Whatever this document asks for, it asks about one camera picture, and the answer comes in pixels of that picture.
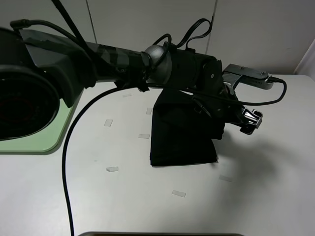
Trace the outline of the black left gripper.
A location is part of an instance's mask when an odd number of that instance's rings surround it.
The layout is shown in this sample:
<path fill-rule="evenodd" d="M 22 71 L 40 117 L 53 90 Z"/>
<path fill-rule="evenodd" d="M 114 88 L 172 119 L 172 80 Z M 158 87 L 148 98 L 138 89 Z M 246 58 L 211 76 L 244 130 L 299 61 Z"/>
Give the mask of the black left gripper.
<path fill-rule="evenodd" d="M 235 98 L 229 96 L 223 82 L 198 82 L 194 88 L 202 93 L 224 99 L 233 100 Z M 193 96 L 193 102 L 197 113 L 207 115 L 214 121 L 240 125 L 240 131 L 244 134 L 252 134 L 255 128 L 259 128 L 262 123 L 263 114 L 255 109 L 250 111 L 241 105 L 223 102 L 200 94 Z"/>

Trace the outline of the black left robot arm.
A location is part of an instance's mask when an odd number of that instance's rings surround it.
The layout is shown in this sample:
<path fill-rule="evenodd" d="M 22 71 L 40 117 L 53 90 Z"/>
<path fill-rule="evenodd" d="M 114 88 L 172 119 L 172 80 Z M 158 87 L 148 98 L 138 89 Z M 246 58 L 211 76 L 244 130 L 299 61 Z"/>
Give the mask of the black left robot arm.
<path fill-rule="evenodd" d="M 175 88 L 193 94 L 194 105 L 214 123 L 231 123 L 246 134 L 262 114 L 245 108 L 215 57 L 153 45 L 143 52 L 89 44 L 85 52 L 68 38 L 0 30 L 0 138 L 17 139 L 46 128 L 60 102 L 72 107 L 97 82 L 147 91 Z"/>

